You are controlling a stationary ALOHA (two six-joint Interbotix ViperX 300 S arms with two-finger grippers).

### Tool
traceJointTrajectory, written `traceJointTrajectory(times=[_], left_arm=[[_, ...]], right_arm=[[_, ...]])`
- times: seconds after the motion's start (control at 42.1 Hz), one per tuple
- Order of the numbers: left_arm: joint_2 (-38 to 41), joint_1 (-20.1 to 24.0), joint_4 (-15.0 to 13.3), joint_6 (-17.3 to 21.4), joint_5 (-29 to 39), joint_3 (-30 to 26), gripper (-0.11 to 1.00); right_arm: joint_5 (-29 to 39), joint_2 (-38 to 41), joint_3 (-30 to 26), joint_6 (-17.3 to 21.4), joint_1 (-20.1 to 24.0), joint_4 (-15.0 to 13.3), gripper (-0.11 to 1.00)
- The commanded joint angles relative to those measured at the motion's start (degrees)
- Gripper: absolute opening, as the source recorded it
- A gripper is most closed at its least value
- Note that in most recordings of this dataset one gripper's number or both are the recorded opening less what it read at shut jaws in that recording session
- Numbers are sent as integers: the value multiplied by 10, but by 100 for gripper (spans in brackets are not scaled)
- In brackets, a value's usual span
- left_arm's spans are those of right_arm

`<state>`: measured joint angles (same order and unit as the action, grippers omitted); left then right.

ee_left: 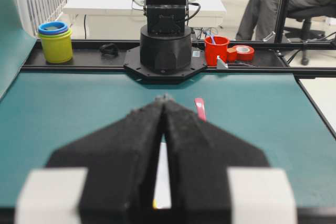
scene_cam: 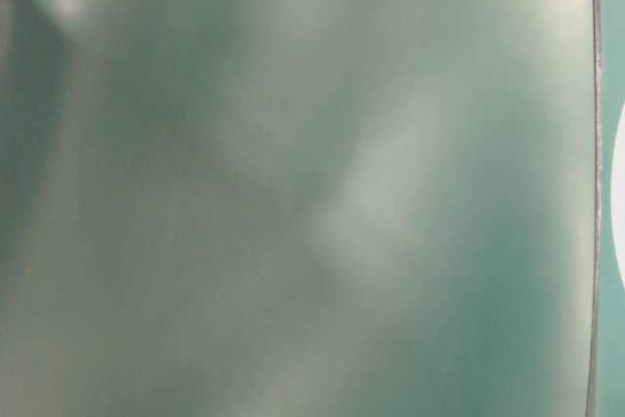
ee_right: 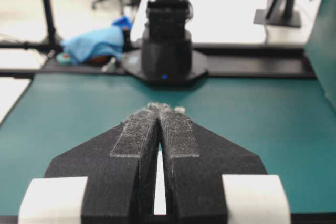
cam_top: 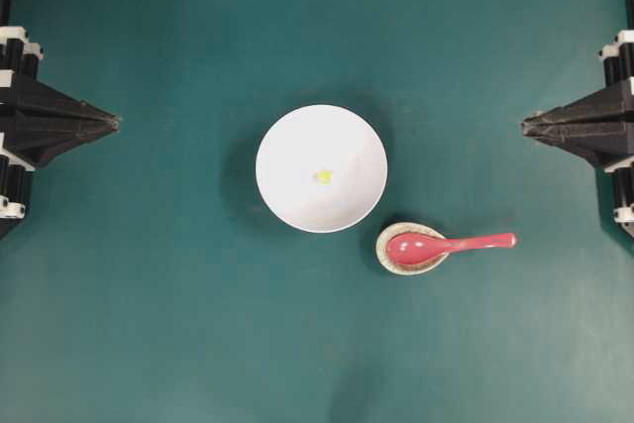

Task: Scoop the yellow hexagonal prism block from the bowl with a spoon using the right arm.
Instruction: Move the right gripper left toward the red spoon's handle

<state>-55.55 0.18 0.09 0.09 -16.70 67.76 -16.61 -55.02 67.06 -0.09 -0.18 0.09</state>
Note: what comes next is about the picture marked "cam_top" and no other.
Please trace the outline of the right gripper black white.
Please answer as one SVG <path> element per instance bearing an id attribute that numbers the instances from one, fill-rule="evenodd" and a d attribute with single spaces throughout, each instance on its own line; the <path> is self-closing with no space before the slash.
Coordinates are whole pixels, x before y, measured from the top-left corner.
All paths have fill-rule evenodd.
<path id="1" fill-rule="evenodd" d="M 620 31 L 599 58 L 607 87 L 526 118 L 522 133 L 603 169 L 612 181 L 613 220 L 633 237 L 633 31 Z M 619 122 L 602 122 L 612 120 Z"/>

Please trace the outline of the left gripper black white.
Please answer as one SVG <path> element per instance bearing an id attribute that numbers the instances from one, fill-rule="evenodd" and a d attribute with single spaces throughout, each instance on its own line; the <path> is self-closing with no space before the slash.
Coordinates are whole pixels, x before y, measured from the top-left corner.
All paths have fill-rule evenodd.
<path id="1" fill-rule="evenodd" d="M 42 58 L 42 47 L 29 41 L 24 28 L 1 29 L 2 237 L 26 218 L 36 169 L 119 130 L 118 116 L 37 81 Z M 88 121 L 62 120 L 52 130 L 36 131 L 36 113 Z"/>

